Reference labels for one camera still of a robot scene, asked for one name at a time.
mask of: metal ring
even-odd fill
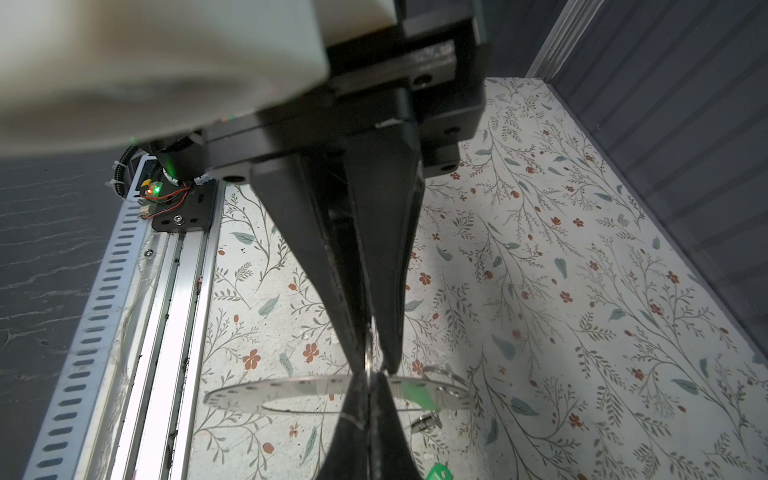
[[[328,375],[241,383],[209,392],[205,395],[203,402],[209,407],[245,413],[268,412],[287,415],[339,413],[280,409],[269,406],[267,403],[281,399],[345,394],[351,380],[352,376]],[[472,407],[472,393],[461,386],[419,377],[391,376],[387,377],[387,382],[393,397],[407,400],[421,407],[401,409],[400,412],[463,410]]]
[[[466,389],[469,388],[469,384],[467,383],[466,380],[464,380],[462,377],[456,375],[454,372],[451,372],[450,370],[441,369],[441,368],[439,368],[437,366],[431,366],[431,365],[427,365],[427,366],[422,367],[422,378],[427,379],[430,382],[434,382],[435,380],[432,380],[432,379],[429,378],[429,376],[427,376],[428,372],[439,373],[441,375],[445,375],[445,376],[451,377],[451,379],[455,380],[458,383],[461,383],[464,388],[466,388]]]

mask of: gray corrugated panel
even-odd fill
[[[701,74],[701,71],[722,50],[742,35],[755,35],[755,31],[765,24],[758,17],[765,11],[765,2],[761,0],[743,0],[733,4],[720,4],[711,15],[702,22],[705,27],[697,28],[680,43],[678,49],[664,61],[659,68],[622,104],[614,114],[601,121],[601,126],[595,132],[597,140],[611,154],[616,147],[621,146],[625,139],[640,126],[645,125],[656,111],[664,106],[671,97],[680,90],[688,88],[689,82]],[[632,154],[628,158],[636,158],[644,150]],[[616,158],[622,167],[628,164],[626,158]]]
[[[643,41],[631,58],[616,72],[615,76],[603,80],[594,100],[584,109],[584,124],[597,126],[604,122],[612,111],[618,109],[647,78],[661,65],[678,45],[707,17],[720,3],[726,0],[680,0],[665,15],[658,26]]]
[[[683,245],[685,250],[695,253],[758,227],[768,220],[760,216],[766,209],[766,184],[768,171],[724,194],[717,202],[707,204],[679,221],[668,224],[667,229],[673,235],[678,230],[687,230],[699,239],[697,245]]]
[[[664,185],[666,176],[674,169],[673,165],[688,164],[688,161],[694,164],[701,162],[725,145],[741,141],[740,137],[744,133],[768,115],[768,104],[755,101],[768,84],[768,54],[761,57],[759,70],[743,70],[744,79],[738,88],[724,88],[725,95],[713,102],[706,111],[688,108],[688,111],[694,111],[688,115],[687,121],[677,126],[667,124],[668,133],[661,141],[656,140],[656,136],[658,132],[665,131],[664,125],[656,126],[654,134],[648,139],[638,138],[638,142],[653,147],[649,149],[649,154],[641,156],[647,160],[636,169],[628,169],[628,174],[636,174],[652,184]],[[650,188],[642,190],[641,194],[652,195],[654,191]]]
[[[733,288],[740,291],[751,300],[751,305],[757,314],[768,314],[768,275],[761,275],[743,282],[735,283]]]
[[[493,37],[495,50],[488,74],[492,77],[524,77],[566,0],[503,3],[508,5],[507,12],[500,18],[500,25]],[[528,3],[525,9],[516,6],[525,3]]]
[[[649,177],[653,184],[643,191],[644,197],[662,196],[680,209],[676,217],[695,210],[699,200],[711,201],[715,192],[740,175],[765,163],[768,154],[768,109],[762,107],[706,148],[689,158],[657,157],[635,174]],[[753,117],[760,118],[754,122]],[[665,222],[673,219],[664,218]]]
[[[581,85],[592,65],[600,59],[602,52],[611,43],[611,38],[618,35],[628,22],[633,8],[639,7],[642,0],[604,2],[600,11],[592,20],[592,25],[578,42],[569,58],[552,82],[563,98],[569,98]]]
[[[702,267],[700,270],[717,285],[720,279],[735,277],[738,273],[768,261],[766,239],[768,239],[768,224],[739,233],[735,237],[708,248],[706,253],[699,252],[691,255],[690,259],[700,265],[706,265],[706,261],[702,261],[704,256],[715,259],[717,261],[716,270],[706,267]]]
[[[588,123],[589,117],[584,116],[584,113],[595,96],[611,83],[619,69],[633,60],[637,49],[677,2],[678,0],[639,2],[637,10],[631,11],[631,21],[619,28],[616,35],[606,44],[603,55],[597,59],[578,88],[569,96],[568,104],[575,111],[581,112],[583,121],[587,121],[586,125],[591,127]]]
[[[765,12],[768,22],[768,11]],[[757,32],[749,29],[738,35],[726,48],[713,58],[699,75],[666,98],[663,105],[648,115],[643,124],[622,135],[625,140],[609,152],[623,158],[624,171],[630,174],[651,157],[677,140],[678,136],[706,115],[726,98],[745,98],[742,93],[746,84],[754,84],[754,78],[768,66],[768,53],[754,51]],[[768,43],[768,31],[764,32]]]
[[[606,0],[554,88],[765,352],[768,2],[641,1],[616,35],[634,3]]]

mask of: floral patterned surface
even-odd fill
[[[759,357],[544,83],[486,87],[461,167],[427,182],[409,267],[402,374],[441,366],[475,391],[472,410],[441,414],[442,429],[406,433],[422,472],[768,476]],[[227,192],[217,265],[203,391],[348,371],[322,303],[246,188]],[[402,413],[403,425],[416,416]],[[337,417],[200,405],[189,476],[312,478]]]

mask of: red flower pattern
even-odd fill
[[[253,349],[247,356],[243,357],[243,363],[245,363],[245,370],[253,370],[259,366],[259,360],[261,356],[258,355],[259,350]]]
[[[307,363],[312,363],[312,360],[320,354],[320,351],[317,349],[316,343],[312,343],[311,345],[307,343],[304,351],[301,352],[301,354],[306,357]]]

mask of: dark wooden surface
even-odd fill
[[[121,201],[119,151],[0,160],[0,477],[21,478]]]

